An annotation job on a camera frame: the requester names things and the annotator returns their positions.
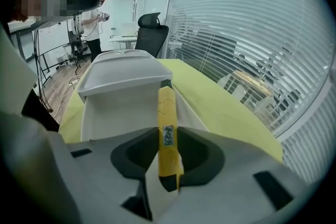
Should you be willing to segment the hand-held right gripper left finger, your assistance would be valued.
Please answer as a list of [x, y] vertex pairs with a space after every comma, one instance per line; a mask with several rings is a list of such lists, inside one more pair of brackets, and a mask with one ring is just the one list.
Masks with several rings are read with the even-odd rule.
[[69, 144], [75, 162], [119, 207], [152, 220], [145, 174], [158, 152], [157, 128]]

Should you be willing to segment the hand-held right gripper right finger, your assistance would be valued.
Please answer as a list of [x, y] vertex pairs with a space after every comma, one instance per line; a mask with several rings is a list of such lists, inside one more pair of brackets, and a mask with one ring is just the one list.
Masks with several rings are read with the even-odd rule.
[[162, 224], [286, 224], [306, 184], [264, 150], [206, 131], [178, 129], [184, 174]]

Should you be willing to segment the grey compartment tray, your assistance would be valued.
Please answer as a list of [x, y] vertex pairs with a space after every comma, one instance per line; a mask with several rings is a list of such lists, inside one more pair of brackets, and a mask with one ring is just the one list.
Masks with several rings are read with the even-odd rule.
[[173, 72], [143, 50], [116, 50], [92, 62], [78, 88], [84, 103], [80, 140], [157, 126], [158, 91]]

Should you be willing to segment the yellow small object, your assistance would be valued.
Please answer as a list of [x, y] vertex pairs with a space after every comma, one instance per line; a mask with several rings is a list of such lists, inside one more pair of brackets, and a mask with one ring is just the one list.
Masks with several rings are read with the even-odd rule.
[[184, 174], [177, 148], [176, 94], [171, 80], [163, 80], [158, 90], [159, 131], [158, 174], [168, 192], [179, 190], [180, 177]]

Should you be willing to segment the green table cloth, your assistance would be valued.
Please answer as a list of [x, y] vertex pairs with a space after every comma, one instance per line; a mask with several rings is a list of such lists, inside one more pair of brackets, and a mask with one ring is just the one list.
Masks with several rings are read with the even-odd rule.
[[[173, 72], [172, 84], [176, 90], [180, 126], [207, 130], [244, 141], [263, 149], [278, 161], [282, 159], [280, 143], [235, 97], [180, 60], [159, 62]], [[81, 141], [84, 103], [78, 94], [78, 88], [69, 100], [59, 129], [67, 143]]]

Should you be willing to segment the whiteboard on black stand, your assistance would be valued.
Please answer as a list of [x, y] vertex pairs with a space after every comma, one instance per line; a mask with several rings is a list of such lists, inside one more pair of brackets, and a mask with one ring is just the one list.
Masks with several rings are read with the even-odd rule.
[[34, 22], [32, 18], [25, 22], [13, 21], [8, 23], [8, 27], [19, 57], [26, 61], [34, 73], [37, 73], [37, 69], [43, 71], [40, 80], [34, 83], [33, 89], [37, 91], [38, 84], [44, 86], [58, 67], [68, 65], [74, 57], [68, 36], [70, 22], [63, 21], [38, 31], [30, 29]]

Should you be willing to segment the white office desk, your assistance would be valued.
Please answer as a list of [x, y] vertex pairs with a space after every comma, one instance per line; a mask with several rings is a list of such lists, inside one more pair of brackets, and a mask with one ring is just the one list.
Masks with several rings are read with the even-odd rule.
[[137, 36], [113, 36], [109, 42], [125, 43], [126, 49], [133, 49], [133, 43], [137, 41]]

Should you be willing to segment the black rolling stand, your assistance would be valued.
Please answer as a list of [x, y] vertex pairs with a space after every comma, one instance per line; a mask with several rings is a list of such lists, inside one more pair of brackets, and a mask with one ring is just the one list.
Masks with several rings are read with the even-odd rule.
[[71, 47], [72, 58], [76, 65], [75, 75], [77, 75], [78, 70], [81, 67], [79, 61], [83, 60], [87, 62], [85, 56], [83, 55], [85, 46], [81, 40], [84, 29], [81, 22], [81, 15], [75, 15], [70, 21], [71, 30], [69, 30], [69, 23], [67, 21], [68, 38]]

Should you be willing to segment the black office chair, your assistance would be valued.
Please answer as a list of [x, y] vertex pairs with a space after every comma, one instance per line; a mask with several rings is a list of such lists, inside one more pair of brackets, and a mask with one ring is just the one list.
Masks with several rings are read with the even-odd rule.
[[144, 50], [151, 56], [157, 57], [169, 33], [169, 27], [161, 25], [161, 13], [144, 14], [138, 19], [138, 35], [136, 50]]

